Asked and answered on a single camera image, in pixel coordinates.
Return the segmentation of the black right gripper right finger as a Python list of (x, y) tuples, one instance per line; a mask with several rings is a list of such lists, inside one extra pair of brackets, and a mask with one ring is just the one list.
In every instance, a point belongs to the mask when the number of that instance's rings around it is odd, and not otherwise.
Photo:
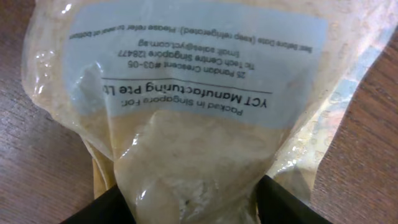
[(261, 224), (331, 224), (267, 175), (257, 184), (256, 200)]

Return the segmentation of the beige brown cookie pouch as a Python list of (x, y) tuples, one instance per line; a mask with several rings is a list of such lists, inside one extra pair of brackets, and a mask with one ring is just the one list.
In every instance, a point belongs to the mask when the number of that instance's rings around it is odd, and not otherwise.
[(271, 177), (308, 203), (397, 2), (37, 1), (22, 84), (138, 223), (257, 223)]

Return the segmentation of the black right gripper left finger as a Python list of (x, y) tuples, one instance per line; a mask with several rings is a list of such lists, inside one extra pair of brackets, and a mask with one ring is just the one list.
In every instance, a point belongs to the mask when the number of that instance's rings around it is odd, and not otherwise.
[(115, 185), (60, 224), (136, 224), (136, 221)]

